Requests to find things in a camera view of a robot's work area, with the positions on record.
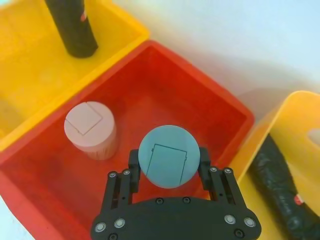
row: white background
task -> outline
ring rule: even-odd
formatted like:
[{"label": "white background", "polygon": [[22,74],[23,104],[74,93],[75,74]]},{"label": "white background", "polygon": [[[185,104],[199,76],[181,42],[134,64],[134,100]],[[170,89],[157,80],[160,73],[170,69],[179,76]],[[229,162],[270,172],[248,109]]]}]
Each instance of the white background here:
[{"label": "white background", "polygon": [[[320,92],[319,0],[114,0],[259,119],[289,93]],[[31,240],[0,198],[0,238]]]}]

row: gray-blue disc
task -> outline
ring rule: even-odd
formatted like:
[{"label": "gray-blue disc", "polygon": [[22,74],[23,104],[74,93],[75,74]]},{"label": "gray-blue disc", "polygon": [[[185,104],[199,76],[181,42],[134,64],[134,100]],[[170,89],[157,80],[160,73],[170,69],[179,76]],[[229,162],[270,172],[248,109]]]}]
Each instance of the gray-blue disc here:
[{"label": "gray-blue disc", "polygon": [[197,172],[200,150],[195,138],[179,126],[159,126],[142,140],[138,152],[142,172],[156,186],[172,189]]}]

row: red bin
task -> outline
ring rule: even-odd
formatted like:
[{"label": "red bin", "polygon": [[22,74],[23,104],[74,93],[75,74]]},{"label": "red bin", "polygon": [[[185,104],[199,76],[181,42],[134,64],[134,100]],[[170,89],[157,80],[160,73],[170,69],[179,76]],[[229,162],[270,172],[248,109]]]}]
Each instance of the red bin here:
[{"label": "red bin", "polygon": [[[119,149],[106,161],[88,158],[64,133],[75,105],[97,101],[115,117]],[[35,239],[89,240],[107,174],[128,167],[129,152],[161,125],[189,131],[212,165],[227,166],[254,123],[226,89],[154,41],[147,41],[7,148],[0,156],[0,194]],[[155,197],[205,198],[197,176],[175,189],[152,185],[141,173],[134,202]]]}]

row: bolt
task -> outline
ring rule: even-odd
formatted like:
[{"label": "bolt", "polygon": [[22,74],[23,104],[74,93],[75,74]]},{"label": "bolt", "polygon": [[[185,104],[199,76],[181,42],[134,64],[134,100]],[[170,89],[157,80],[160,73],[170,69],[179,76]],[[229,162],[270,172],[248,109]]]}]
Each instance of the bolt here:
[{"label": "bolt", "polygon": [[99,222],[97,225],[95,225],[95,232],[101,233],[107,228],[107,225],[104,222]]},{"label": "bolt", "polygon": [[115,172],[111,172],[111,173],[109,174],[109,177],[110,177],[110,178],[114,178],[115,176],[117,176],[117,174],[116,174]]},{"label": "bolt", "polygon": [[155,200],[155,202],[156,202],[156,204],[161,205],[161,204],[164,203],[164,200],[163,200],[163,198],[157,198],[157,199]]},{"label": "bolt", "polygon": [[244,219],[244,223],[250,228],[254,228],[256,226],[256,221],[253,220],[251,217],[246,217]]},{"label": "bolt", "polygon": [[115,220],[114,222],[114,227],[116,229],[120,229],[122,228],[124,225],[126,224],[126,221],[123,218],[118,218],[117,220]]},{"label": "bolt", "polygon": [[239,239],[243,239],[245,237],[245,233],[241,229],[236,229],[234,231],[234,235]]},{"label": "bolt", "polygon": [[183,203],[185,203],[185,204],[189,204],[189,203],[191,202],[191,200],[190,200],[189,197],[184,197],[184,198],[182,199],[182,201],[183,201]]},{"label": "bolt", "polygon": [[118,235],[115,234],[115,233],[112,233],[110,236],[109,236],[109,240],[117,240],[118,239]]},{"label": "bolt", "polygon": [[230,173],[232,173],[232,171],[231,171],[231,169],[230,169],[230,168],[226,168],[226,169],[224,170],[224,172],[225,172],[226,174],[230,174]]},{"label": "bolt", "polygon": [[236,218],[232,215],[225,215],[224,220],[227,224],[235,224]]}]

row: black tube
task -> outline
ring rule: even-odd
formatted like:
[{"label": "black tube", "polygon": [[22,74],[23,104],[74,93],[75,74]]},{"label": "black tube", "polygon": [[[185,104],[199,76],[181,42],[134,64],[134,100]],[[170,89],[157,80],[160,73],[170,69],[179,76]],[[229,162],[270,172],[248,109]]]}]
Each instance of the black tube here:
[{"label": "black tube", "polygon": [[92,56],[98,48],[85,12],[84,0],[45,0],[68,53]]}]

